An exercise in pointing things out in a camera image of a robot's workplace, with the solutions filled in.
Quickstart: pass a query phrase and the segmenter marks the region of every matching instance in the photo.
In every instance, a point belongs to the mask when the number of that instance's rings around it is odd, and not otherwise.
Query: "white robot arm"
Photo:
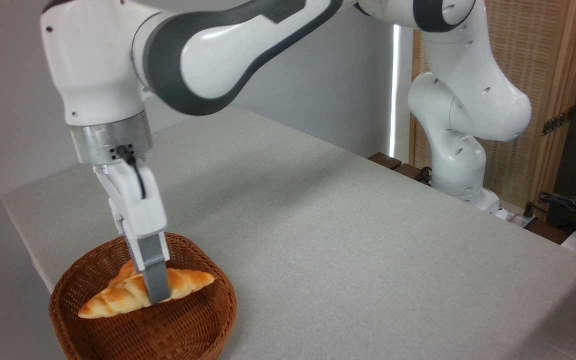
[[[151,304],[170,297],[166,214],[144,155],[153,146],[144,99],[214,114],[263,64],[349,0],[250,0],[224,11],[174,14],[134,0],[53,0],[41,34],[66,123],[83,164],[109,195]]]
[[[359,0],[375,18],[420,28],[429,73],[408,94],[432,152],[432,187],[500,218],[484,189],[486,153],[474,137],[512,141],[528,127],[531,104],[502,73],[489,40],[484,0]]]

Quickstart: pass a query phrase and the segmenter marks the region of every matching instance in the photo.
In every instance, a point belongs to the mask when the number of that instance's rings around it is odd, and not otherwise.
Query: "white wall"
[[[1,205],[4,194],[77,164],[43,55],[47,1],[0,0],[0,359],[63,358],[49,294]],[[242,2],[150,1],[180,11]],[[386,151],[391,36],[390,25],[343,11],[260,70],[235,104],[365,157]],[[155,132],[184,119],[156,100],[146,108]]]

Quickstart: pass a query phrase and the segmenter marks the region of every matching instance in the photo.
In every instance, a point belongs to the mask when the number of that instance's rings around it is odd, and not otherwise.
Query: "bread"
[[[137,269],[135,269],[135,264],[133,263],[133,260],[128,260],[128,262],[123,264],[121,269],[119,269],[119,274],[115,278],[110,280],[108,286],[111,287],[112,285],[119,283],[121,280],[126,280],[131,276],[135,275],[137,275]]]
[[[126,269],[123,275],[130,274],[130,265],[125,264],[121,269],[124,267]],[[162,303],[182,299],[215,281],[214,276],[203,271],[173,268],[166,270],[171,296]],[[85,303],[78,316],[83,319],[109,318],[151,306],[144,275],[136,273],[128,278],[120,278],[121,275],[122,272],[119,271],[119,275],[110,281],[111,285]]]

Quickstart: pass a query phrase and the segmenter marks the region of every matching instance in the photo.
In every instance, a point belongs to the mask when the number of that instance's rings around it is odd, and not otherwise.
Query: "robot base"
[[[454,198],[464,203],[469,203],[477,209],[492,214],[499,219],[508,219],[508,212],[499,203],[499,197],[489,189],[482,188],[477,193],[466,196],[454,196]]]

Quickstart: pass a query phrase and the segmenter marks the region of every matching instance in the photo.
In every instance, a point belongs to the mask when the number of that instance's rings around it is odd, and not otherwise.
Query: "metal hinge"
[[[558,114],[557,116],[546,121],[546,123],[543,125],[543,132],[541,133],[541,136],[545,137],[551,132],[554,132],[555,130],[564,126],[564,124],[567,122],[571,121],[574,111],[575,107],[570,107],[570,109],[564,111],[562,114]]]

